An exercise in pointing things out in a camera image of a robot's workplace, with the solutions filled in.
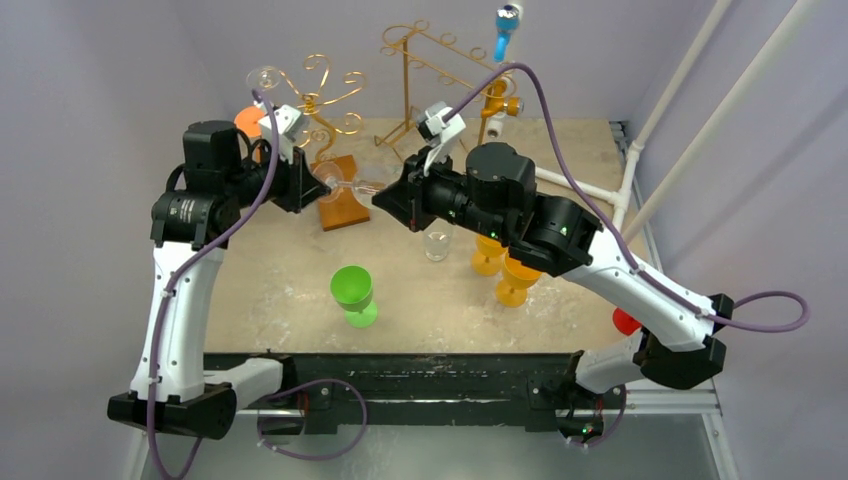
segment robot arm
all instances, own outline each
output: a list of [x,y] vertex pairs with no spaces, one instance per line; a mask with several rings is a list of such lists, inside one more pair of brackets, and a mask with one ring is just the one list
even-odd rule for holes
[[[427,116],[441,110],[428,109]],[[425,140],[461,128],[439,118],[423,119]],[[400,179],[374,196],[373,204],[416,232],[442,218],[499,240],[512,258],[551,276],[582,285],[622,308],[643,329],[607,349],[578,353],[571,375],[576,385],[600,394],[622,383],[649,378],[677,389],[692,388],[719,373],[724,345],[713,338],[716,325],[665,297],[624,261],[611,232],[577,203],[536,191],[535,164],[505,143],[473,149],[465,173],[452,170],[444,149],[429,162],[430,144],[404,162]],[[706,297],[678,285],[637,259],[664,286],[685,296],[702,312],[730,318],[732,301]]]
[[[304,152],[294,146],[296,132],[305,118],[294,108],[283,106],[274,115],[279,125],[279,158],[263,152],[262,161],[241,158],[236,126],[212,121],[191,125],[183,135],[184,190],[166,191],[152,210],[155,263],[154,295],[147,337],[136,374],[128,393],[109,400],[112,420],[145,428],[147,402],[156,402],[156,429],[204,438],[222,438],[235,412],[259,398],[279,390],[283,367],[276,360],[250,359],[244,364],[206,378],[203,374],[203,345],[209,303],[227,243],[211,250],[188,269],[170,292],[161,337],[155,324],[170,277],[198,250],[215,240],[239,217],[239,210],[257,197],[277,162],[266,200],[285,211],[299,213],[312,201],[329,193],[306,165]],[[268,116],[260,120],[263,138],[270,139]],[[149,378],[152,345],[159,342],[158,378]],[[148,398],[151,381],[157,382],[156,398]]]

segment wooden base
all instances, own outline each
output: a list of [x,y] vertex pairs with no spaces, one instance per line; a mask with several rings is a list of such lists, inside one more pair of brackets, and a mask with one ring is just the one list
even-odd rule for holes
[[[356,162],[352,155],[345,155],[326,162],[333,162],[339,166],[344,175],[346,182],[352,182],[356,175]],[[321,214],[321,228],[325,232],[335,230],[337,228],[356,225],[357,223],[367,222],[371,220],[371,215],[368,209],[362,206],[353,196],[353,191],[350,188],[343,188],[338,198],[329,203],[317,202],[318,211]]]

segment purple wall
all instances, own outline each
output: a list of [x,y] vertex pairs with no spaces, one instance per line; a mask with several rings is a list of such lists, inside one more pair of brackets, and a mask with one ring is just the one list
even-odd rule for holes
[[123,478],[106,400],[144,339],[150,206],[223,113],[169,2],[75,3],[0,5],[4,479]]
[[[735,2],[647,142],[638,171],[646,195],[792,3]],[[841,246],[848,231],[842,210],[848,203],[848,3],[816,3],[652,220],[667,272],[691,288],[736,298],[786,289],[812,305],[811,322],[798,332],[719,334],[729,352],[716,383],[742,478],[843,478],[848,468],[842,410],[848,268]],[[658,78],[649,92],[658,94],[664,83]],[[637,110],[634,133],[652,93]],[[737,315],[777,324],[797,310],[775,300]]]
[[[510,56],[537,69],[554,116],[625,119],[664,58],[685,36],[693,8],[703,3],[710,2],[525,0],[525,22]],[[244,78],[253,68],[271,64],[285,69],[298,83],[317,85],[317,78],[303,74],[301,62],[309,54],[324,53],[333,61],[337,81],[342,73],[359,70],[370,82],[357,96],[328,108],[327,115],[354,110],[368,118],[403,114],[401,59],[380,54],[386,27],[427,19],[436,36],[450,31],[459,37],[457,47],[479,45],[491,53],[494,15],[503,2],[182,0],[176,5],[230,112],[249,102]],[[487,72],[439,47],[428,48],[427,41],[414,40],[412,48],[449,71],[461,72],[472,84]],[[440,86],[432,71],[414,71],[410,78],[413,103],[419,107],[455,101],[467,91]],[[522,82],[522,75],[516,78]],[[539,116],[532,86],[526,80],[522,85],[526,114]],[[338,83],[328,91],[334,86],[341,92]],[[477,110],[467,116],[479,116]]]

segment wooden tabletop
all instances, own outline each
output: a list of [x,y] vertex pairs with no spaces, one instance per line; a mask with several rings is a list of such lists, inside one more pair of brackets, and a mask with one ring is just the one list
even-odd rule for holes
[[[469,147],[475,145],[477,122],[467,122],[463,140]],[[364,132],[342,137],[332,151],[353,155],[360,166],[399,164],[390,149],[374,146],[372,138],[396,123],[366,120]],[[555,123],[574,175],[617,189],[622,172],[608,123]],[[558,171],[540,120],[515,120],[504,130],[502,141],[538,166]],[[408,155],[423,142],[412,131],[397,146]],[[453,157],[455,169],[464,170],[462,149]],[[539,189],[576,198],[544,181]],[[631,247],[646,258],[641,239]],[[521,307],[500,305],[494,296],[498,277],[479,276],[470,267],[475,249],[474,234],[456,229],[448,257],[432,262],[424,255],[421,234],[410,233],[385,212],[372,211],[370,222],[323,232],[314,206],[293,215],[266,204],[230,241],[213,293],[206,351],[569,352],[622,338],[612,325],[612,305],[547,275]],[[329,291],[333,273],[351,264],[368,269],[374,282],[380,314],[366,329],[347,324]]]

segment white tube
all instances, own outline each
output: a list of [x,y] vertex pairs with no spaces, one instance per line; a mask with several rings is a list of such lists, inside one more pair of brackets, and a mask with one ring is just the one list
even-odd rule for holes
[[[542,180],[547,180],[551,183],[555,183],[557,185],[562,185],[563,187],[571,188],[571,185],[568,184],[568,180],[565,177],[558,173],[554,173],[550,170],[545,170],[544,168],[536,167],[536,177],[541,178]],[[591,195],[597,199],[603,200],[608,203],[612,203],[611,200],[615,197],[615,192],[610,192],[608,190],[604,190],[602,188],[598,188],[594,185],[589,185],[583,182],[577,182],[577,186],[583,189],[587,195]]]
[[486,120],[486,138],[497,140],[503,135],[504,120],[506,113],[498,112]]
[[612,224],[619,230],[624,223],[627,209],[630,207],[630,196],[633,194],[633,177],[636,175],[636,164],[639,163],[639,156],[641,155],[642,147],[631,143],[624,160],[624,177],[621,179],[621,190],[618,191],[615,197],[616,201],[612,206]]
[[745,96],[751,85],[765,72],[770,62],[794,38],[795,31],[806,19],[812,7],[817,3],[818,0],[797,0],[795,2],[789,13],[786,14],[774,32],[772,32],[769,39],[766,40],[766,43],[757,52],[757,55],[751,60],[751,63],[745,68],[745,71],[742,72],[742,75],[739,76],[736,83],[733,84],[733,87],[730,88],[730,91],[727,92],[727,95],[725,95],[712,115],[710,115],[710,118],[707,119],[701,130],[680,155],[677,163],[671,167],[671,170],[669,170],[668,174],[666,174],[665,178],[663,178],[662,182],[654,190],[654,193],[639,210],[633,222],[624,231],[625,241],[630,242],[642,230],[645,223],[648,222],[660,205],[662,205],[662,202],[668,196],[671,188],[677,183],[680,176],[694,163],[695,159],[701,156],[707,140],[713,136],[732,107],[742,100],[742,97]]
[[653,133],[654,127],[657,126],[671,100],[677,94],[680,85],[683,84],[683,80],[689,75],[689,71],[692,70],[692,66],[695,65],[695,61],[701,55],[701,52],[704,50],[710,37],[712,37],[713,32],[715,32],[716,27],[718,27],[719,22],[721,22],[724,13],[730,7],[731,3],[733,3],[733,0],[717,0],[715,5],[713,5],[713,9],[707,15],[707,19],[704,20],[701,29],[698,30],[695,40],[692,41],[692,45],[689,45],[686,55],[683,56],[683,60],[680,61],[680,65],[677,66],[677,70],[674,71],[674,74],[668,81],[668,85],[666,85],[665,90],[660,95],[659,100],[657,100],[657,104],[654,105],[654,109],[648,115],[645,125],[642,126],[642,130],[639,131],[636,140],[633,141],[633,143],[640,146],[640,150],[645,147],[645,142],[648,141],[648,137]]
[[695,61],[704,51],[704,47],[712,38],[713,32],[715,32],[721,19],[724,18],[724,14],[731,3],[733,3],[733,0],[717,0],[713,5],[712,10],[701,25],[701,29],[698,30],[698,34],[695,35],[695,39],[692,40],[692,44],[689,45],[689,49],[686,50],[686,54],[668,81],[668,85],[665,86],[665,90],[651,110],[651,114],[648,115],[645,125],[642,126],[639,135],[630,144],[625,157],[624,178],[621,181],[621,189],[618,191],[618,202],[613,205],[612,223],[616,228],[621,228],[624,223],[624,216],[627,215],[627,209],[630,207],[630,196],[633,194],[633,177],[636,174],[636,164],[639,163],[642,149],[645,148],[645,142],[648,141],[648,137],[654,132],[654,128],[665,114],[671,100],[680,90],[680,85],[683,84],[683,80],[689,75]]

